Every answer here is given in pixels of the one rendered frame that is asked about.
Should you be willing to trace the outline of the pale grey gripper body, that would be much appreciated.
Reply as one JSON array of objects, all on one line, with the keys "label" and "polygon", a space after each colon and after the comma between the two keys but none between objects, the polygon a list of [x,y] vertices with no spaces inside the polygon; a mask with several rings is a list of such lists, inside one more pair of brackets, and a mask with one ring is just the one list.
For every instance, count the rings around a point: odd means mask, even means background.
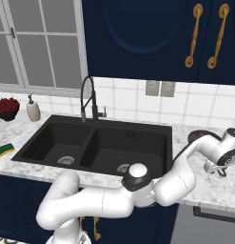
[{"label": "pale grey gripper body", "polygon": [[215,163],[211,162],[210,160],[207,160],[206,163],[204,164],[204,170],[207,173],[215,173],[220,169],[225,169],[226,167],[223,166],[217,166]]}]

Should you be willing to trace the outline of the black double sink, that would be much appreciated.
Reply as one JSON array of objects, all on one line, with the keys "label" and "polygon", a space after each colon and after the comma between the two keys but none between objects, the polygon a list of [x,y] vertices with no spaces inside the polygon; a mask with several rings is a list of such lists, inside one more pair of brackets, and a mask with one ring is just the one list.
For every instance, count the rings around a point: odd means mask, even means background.
[{"label": "black double sink", "polygon": [[143,163],[159,178],[172,166],[172,128],[53,114],[12,159],[117,176]]}]

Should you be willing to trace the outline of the green and yellow sponge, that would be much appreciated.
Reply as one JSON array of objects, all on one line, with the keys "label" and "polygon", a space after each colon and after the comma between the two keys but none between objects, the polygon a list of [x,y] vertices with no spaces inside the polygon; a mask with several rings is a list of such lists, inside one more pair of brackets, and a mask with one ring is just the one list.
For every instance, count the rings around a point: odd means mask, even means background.
[{"label": "green and yellow sponge", "polygon": [[6,153],[10,153],[14,151],[14,147],[11,143],[0,146],[0,157]]}]

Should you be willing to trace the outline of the grey dishwasher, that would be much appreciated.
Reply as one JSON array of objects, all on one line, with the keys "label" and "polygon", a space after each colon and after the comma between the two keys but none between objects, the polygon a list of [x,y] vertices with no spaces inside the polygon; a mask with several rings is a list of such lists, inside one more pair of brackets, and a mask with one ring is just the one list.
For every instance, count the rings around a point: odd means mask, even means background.
[{"label": "grey dishwasher", "polygon": [[[170,244],[235,244],[235,223],[193,215],[193,207],[180,205]],[[235,213],[200,207],[203,213],[235,217]]]}]

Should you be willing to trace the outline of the navy base cupboard door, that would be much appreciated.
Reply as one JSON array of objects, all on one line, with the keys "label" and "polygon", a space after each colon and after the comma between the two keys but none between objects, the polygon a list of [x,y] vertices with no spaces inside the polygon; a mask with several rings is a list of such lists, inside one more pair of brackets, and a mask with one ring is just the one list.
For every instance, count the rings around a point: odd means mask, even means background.
[{"label": "navy base cupboard door", "polygon": [[99,241],[94,238],[93,217],[87,217],[83,226],[92,244],[170,244],[178,207],[178,204],[163,207],[154,201],[145,208],[134,207],[128,217],[100,217]]},{"label": "navy base cupboard door", "polygon": [[50,186],[48,182],[0,175],[1,237],[46,244],[53,231],[42,229],[36,214]]}]

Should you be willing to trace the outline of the black spring tap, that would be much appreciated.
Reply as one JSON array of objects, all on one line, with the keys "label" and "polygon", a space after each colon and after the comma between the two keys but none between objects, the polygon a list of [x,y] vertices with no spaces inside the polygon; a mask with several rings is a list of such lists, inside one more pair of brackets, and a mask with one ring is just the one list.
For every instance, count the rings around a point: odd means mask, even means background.
[{"label": "black spring tap", "polygon": [[[88,99],[87,103],[84,103],[83,101],[83,94],[84,94],[84,88],[85,85],[87,83],[87,80],[90,81],[91,84],[91,96]],[[92,119],[94,122],[97,122],[99,120],[100,117],[107,117],[107,110],[104,110],[103,112],[99,112],[98,111],[98,107],[97,107],[97,101],[96,101],[96,92],[95,92],[95,88],[94,88],[94,82],[91,76],[86,76],[83,80],[82,83],[82,87],[81,87],[81,96],[80,96],[80,100],[81,100],[81,118],[82,118],[82,122],[85,123],[87,121],[86,118],[86,107],[88,105],[89,102],[92,102]]]}]

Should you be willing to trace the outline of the white soap dispenser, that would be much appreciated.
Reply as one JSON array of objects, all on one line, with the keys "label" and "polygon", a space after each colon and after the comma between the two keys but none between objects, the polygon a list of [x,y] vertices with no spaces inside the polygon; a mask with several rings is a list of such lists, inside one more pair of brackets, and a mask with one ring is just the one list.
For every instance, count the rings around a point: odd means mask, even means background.
[{"label": "white soap dispenser", "polygon": [[32,95],[28,95],[29,103],[27,104],[27,114],[32,122],[39,121],[41,118],[41,112],[36,102],[32,100]]}]

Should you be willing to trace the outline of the black bowl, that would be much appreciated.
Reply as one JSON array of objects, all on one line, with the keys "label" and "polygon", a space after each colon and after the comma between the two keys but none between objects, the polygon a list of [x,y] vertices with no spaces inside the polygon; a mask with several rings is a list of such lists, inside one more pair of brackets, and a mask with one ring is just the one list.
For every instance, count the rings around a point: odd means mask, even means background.
[{"label": "black bowl", "polygon": [[0,118],[3,119],[4,121],[11,121],[15,118],[18,111],[19,111],[19,107],[17,107],[16,109],[10,112],[0,112]]}]

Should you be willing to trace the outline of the grey framed window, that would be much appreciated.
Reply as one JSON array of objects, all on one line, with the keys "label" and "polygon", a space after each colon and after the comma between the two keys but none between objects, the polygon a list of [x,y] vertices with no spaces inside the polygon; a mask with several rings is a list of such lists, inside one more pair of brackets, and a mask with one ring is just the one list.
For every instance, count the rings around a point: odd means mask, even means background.
[{"label": "grey framed window", "polygon": [[0,92],[78,97],[87,74],[81,0],[0,0]]}]

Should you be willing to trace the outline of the red fruit heap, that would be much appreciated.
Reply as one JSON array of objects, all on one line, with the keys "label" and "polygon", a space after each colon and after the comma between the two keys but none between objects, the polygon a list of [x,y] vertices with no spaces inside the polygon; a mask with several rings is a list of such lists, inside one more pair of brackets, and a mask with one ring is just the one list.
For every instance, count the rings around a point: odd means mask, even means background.
[{"label": "red fruit heap", "polygon": [[19,102],[14,98],[0,99],[0,114],[13,113],[19,109]]}]

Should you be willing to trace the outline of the grey wall socket plate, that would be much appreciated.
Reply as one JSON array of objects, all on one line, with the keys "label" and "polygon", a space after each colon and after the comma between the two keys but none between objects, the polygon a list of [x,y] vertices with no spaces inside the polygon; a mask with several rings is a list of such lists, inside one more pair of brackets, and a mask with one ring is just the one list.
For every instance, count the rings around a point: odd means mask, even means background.
[{"label": "grey wall socket plate", "polygon": [[148,80],[146,82],[146,95],[158,96],[160,89],[160,82],[155,80]]},{"label": "grey wall socket plate", "polygon": [[163,97],[173,97],[175,93],[175,83],[171,81],[163,81],[161,85],[161,95]]}]

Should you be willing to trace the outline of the navy wall cupboard door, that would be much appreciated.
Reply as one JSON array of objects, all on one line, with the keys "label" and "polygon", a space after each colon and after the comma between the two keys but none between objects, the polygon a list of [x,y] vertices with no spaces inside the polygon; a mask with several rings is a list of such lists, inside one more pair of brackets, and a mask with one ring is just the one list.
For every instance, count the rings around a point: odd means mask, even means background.
[{"label": "navy wall cupboard door", "polygon": [[[222,19],[219,8],[228,3],[229,14],[225,22],[222,46],[214,69],[207,66],[207,60],[214,54]],[[213,0],[206,29],[206,39],[197,76],[199,83],[235,86],[235,0]]]}]

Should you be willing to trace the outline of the navy wall cupboard door oval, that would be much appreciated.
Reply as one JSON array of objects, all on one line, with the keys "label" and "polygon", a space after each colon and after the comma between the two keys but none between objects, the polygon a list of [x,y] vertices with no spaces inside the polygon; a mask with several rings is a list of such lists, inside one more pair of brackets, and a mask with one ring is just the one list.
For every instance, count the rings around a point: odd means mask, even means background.
[{"label": "navy wall cupboard door oval", "polygon": [[[200,3],[194,62],[185,65]],[[191,82],[199,69],[210,4],[204,0],[82,0],[88,74]]]}]

